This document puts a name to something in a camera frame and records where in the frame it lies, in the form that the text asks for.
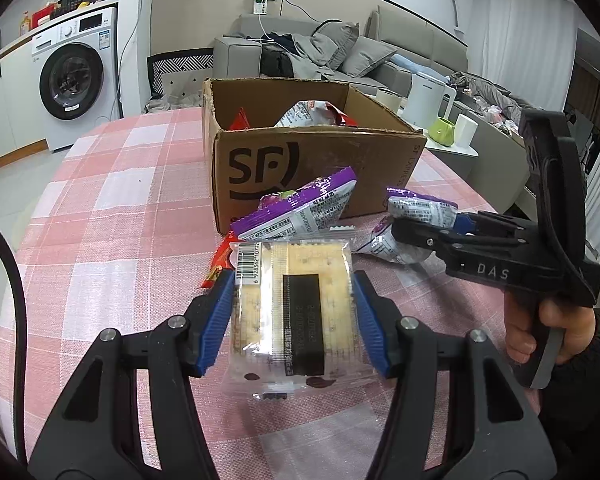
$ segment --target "wooden baseboard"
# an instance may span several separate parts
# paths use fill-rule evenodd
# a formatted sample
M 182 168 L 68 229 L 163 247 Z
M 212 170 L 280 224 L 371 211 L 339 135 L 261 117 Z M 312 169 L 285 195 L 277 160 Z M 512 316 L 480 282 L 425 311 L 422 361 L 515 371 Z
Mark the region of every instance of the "wooden baseboard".
M 0 157 L 0 168 L 6 166 L 7 164 L 11 164 L 16 160 L 20 160 L 21 158 L 25 158 L 26 156 L 33 155 L 37 152 L 44 152 L 48 150 L 49 147 L 46 145 L 46 139 L 39 140 L 38 142 L 34 142 L 33 144 L 28 144 L 27 146 L 23 146 L 18 148 L 14 152 L 7 153 Z

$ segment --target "sf express box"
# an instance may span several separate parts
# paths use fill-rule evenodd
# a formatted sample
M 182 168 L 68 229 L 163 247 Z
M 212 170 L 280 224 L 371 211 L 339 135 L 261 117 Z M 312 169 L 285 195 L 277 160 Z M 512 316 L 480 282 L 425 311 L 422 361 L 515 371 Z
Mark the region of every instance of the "sf express box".
M 356 121 L 275 128 L 298 101 L 329 101 Z M 229 131 L 240 108 L 251 128 Z M 386 209 L 387 186 L 404 187 L 426 139 L 392 111 L 344 83 L 284 78 L 211 79 L 203 89 L 203 141 L 216 228 L 258 208 L 266 194 L 297 189 L 346 166 L 358 183 L 343 218 Z

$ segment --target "gray pillow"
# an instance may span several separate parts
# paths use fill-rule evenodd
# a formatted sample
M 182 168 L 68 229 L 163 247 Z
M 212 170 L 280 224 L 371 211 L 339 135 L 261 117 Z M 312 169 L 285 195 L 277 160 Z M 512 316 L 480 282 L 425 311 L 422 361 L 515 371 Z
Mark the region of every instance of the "gray pillow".
M 356 44 L 356 40 L 360 34 L 360 24 L 353 24 L 351 22 L 327 22 L 318 27 L 316 32 L 324 34 L 338 46 L 336 52 L 327 62 L 327 66 L 331 68 L 331 70 L 337 70 Z
M 352 77 L 363 77 L 393 56 L 397 50 L 390 44 L 360 36 L 340 71 Z

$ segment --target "kettle handle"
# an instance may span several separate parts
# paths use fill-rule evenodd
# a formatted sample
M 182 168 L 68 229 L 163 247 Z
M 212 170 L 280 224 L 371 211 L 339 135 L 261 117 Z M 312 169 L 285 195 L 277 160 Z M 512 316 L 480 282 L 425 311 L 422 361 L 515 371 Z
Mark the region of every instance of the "kettle handle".
M 451 88 L 451 86 L 445 86 L 445 90 L 442 92 L 442 96 L 449 96 L 449 104 L 446 106 L 445 116 L 443 119 L 448 119 L 449 114 L 451 113 L 451 107 L 454 105 L 454 101 L 456 100 L 456 89 Z

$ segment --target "hand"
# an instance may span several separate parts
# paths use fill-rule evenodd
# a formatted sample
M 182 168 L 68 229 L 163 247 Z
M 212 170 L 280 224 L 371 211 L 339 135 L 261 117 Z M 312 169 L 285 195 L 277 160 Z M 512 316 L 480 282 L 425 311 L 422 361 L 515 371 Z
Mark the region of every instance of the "hand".
M 563 300 L 547 298 L 540 303 L 540 321 L 549 327 L 565 329 L 562 348 L 556 364 L 563 364 L 582 352 L 596 333 L 596 315 L 592 308 L 574 306 Z M 536 349 L 531 335 L 533 317 L 531 309 L 520 305 L 511 292 L 504 295 L 504 326 L 507 330 L 507 354 L 521 364 L 529 361 Z

